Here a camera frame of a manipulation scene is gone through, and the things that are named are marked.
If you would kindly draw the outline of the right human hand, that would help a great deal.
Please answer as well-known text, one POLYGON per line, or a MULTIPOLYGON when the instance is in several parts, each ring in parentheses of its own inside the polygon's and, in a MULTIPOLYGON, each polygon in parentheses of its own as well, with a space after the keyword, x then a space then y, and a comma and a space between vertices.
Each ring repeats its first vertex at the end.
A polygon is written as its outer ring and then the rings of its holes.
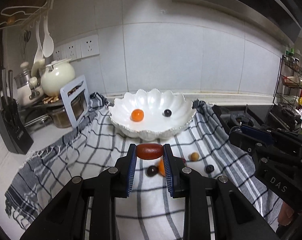
POLYGON ((282 226, 287 226, 293 220, 294 210, 287 205, 285 202, 282 202, 282 206, 278 216, 278 223, 282 226))

